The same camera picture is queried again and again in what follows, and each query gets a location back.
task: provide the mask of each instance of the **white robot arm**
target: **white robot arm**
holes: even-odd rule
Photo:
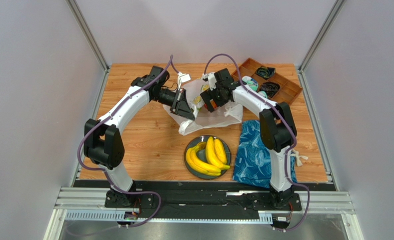
[[[112,182],[118,188],[128,191],[133,185],[133,180],[127,174],[127,171],[121,161],[124,156],[124,146],[121,140],[121,133],[133,116],[144,107],[150,100],[158,101],[162,104],[171,106],[171,112],[179,116],[194,120],[195,117],[189,105],[186,102],[186,91],[179,89],[176,92],[162,88],[164,80],[157,82],[148,90],[142,90],[129,99],[121,108],[114,109],[130,94],[138,90],[151,79],[158,76],[160,68],[153,67],[150,75],[145,78],[137,78],[133,81],[126,95],[113,107],[107,114],[102,116],[105,119],[111,116],[111,119],[99,127],[98,130],[86,140],[84,144],[84,153],[95,164],[106,170]],[[285,159],[285,150],[291,145],[291,137],[288,131],[284,130],[281,123],[275,122],[275,115],[270,111],[270,107],[261,102],[250,94],[239,82],[233,81],[227,69],[220,70],[210,74],[210,88],[201,93],[207,109],[212,112],[216,107],[220,107],[228,101],[234,101],[242,104],[252,113],[259,116],[261,126],[261,139],[271,154],[272,178],[271,187],[280,195],[280,199],[286,199],[292,194],[291,183],[286,179],[284,161],[288,161],[287,172],[290,176],[290,157]],[[290,108],[286,103],[277,104],[274,101],[269,103],[284,114],[287,124],[294,130],[293,118],[291,117]],[[90,119],[85,126],[85,134],[94,127],[98,121]]]
[[[127,174],[124,165],[121,164],[124,157],[121,133],[135,114],[151,100],[154,100],[170,106],[170,111],[173,114],[195,120],[193,111],[186,101],[186,90],[180,88],[177,91],[171,91],[163,86],[169,78],[168,72],[148,89],[141,89],[159,76],[162,71],[162,68],[153,66],[149,75],[138,77],[132,82],[126,95],[109,112],[99,120],[89,119],[85,124],[84,134],[87,134],[99,121],[110,117],[87,138],[83,151],[84,155],[89,157],[94,164],[98,164],[100,168],[105,170],[117,188],[124,191],[130,190],[133,180]]]

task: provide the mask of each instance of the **blue cloth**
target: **blue cloth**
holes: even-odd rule
[[[297,183],[294,171],[295,157],[291,157],[291,178]],[[258,120],[243,122],[232,179],[243,184],[269,188],[271,156],[260,139]]]

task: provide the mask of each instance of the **white wall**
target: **white wall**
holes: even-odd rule
[[[77,0],[112,63],[300,64],[335,0]],[[220,58],[217,62],[228,62]]]
[[[103,71],[64,0],[0,1],[0,239],[42,239]]]
[[[348,0],[306,77],[365,239],[394,239],[394,0]]]

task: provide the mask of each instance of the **round plate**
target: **round plate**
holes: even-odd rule
[[[192,168],[188,165],[188,163],[186,162],[186,151],[187,151],[189,148],[195,147],[195,146],[197,145],[197,143],[200,143],[200,142],[207,142],[207,140],[209,139],[209,137],[213,137],[214,139],[219,139],[219,140],[222,142],[223,148],[225,149],[225,153],[226,153],[226,164],[227,164],[227,165],[231,164],[231,151],[229,150],[228,145],[226,145],[226,143],[225,143],[222,139],[220,139],[220,138],[218,138],[218,137],[216,137],[216,136],[212,136],[212,135],[202,135],[202,136],[199,136],[199,137],[194,138],[194,139],[188,144],[188,146],[186,146],[185,152],[184,152],[184,154],[183,154],[183,159],[185,160],[186,168],[187,168],[192,174],[194,174],[195,176],[197,176],[197,177],[199,177],[199,178],[201,178],[201,179],[208,179],[208,180],[209,180],[209,179],[216,179],[216,178],[222,176],[223,174],[226,173],[227,170],[222,170],[222,171],[220,172],[220,175],[219,175],[219,176],[208,176],[208,175],[199,173],[199,172],[197,172],[196,170],[192,169]],[[197,157],[198,157],[201,161],[203,161],[203,162],[206,163],[206,162],[207,162],[207,159],[206,159],[206,150],[203,149],[203,150],[198,151],[198,152],[197,152]]]

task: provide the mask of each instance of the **wooden table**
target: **wooden table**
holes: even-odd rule
[[[153,65],[165,67],[166,64],[113,64],[103,93],[97,117],[108,112],[127,92],[130,83],[137,77],[148,74]],[[297,73],[292,64],[271,64],[277,72],[299,84]],[[199,78],[204,70],[204,63],[175,64],[176,68]],[[228,68],[232,73],[232,64],[213,63],[208,72]],[[166,82],[171,86],[176,81],[176,74],[170,67],[171,78]],[[326,182],[327,176],[318,150],[314,131],[309,119],[303,94],[291,105],[293,118],[297,127],[298,145],[296,150],[308,156],[303,166],[296,167],[300,182]],[[244,108],[243,121],[257,119],[257,116]],[[187,144],[200,135],[214,135],[223,139],[231,149],[231,169],[216,181],[231,181],[235,154],[237,152],[241,124],[221,128],[202,129],[189,135],[178,133],[179,125],[167,114],[162,105],[151,101],[142,108],[127,125],[122,134],[125,148],[123,163],[134,180],[147,181],[202,181],[192,175],[185,167],[183,153]],[[87,158],[85,164],[95,167]],[[100,171],[82,169],[80,179],[104,179]]]

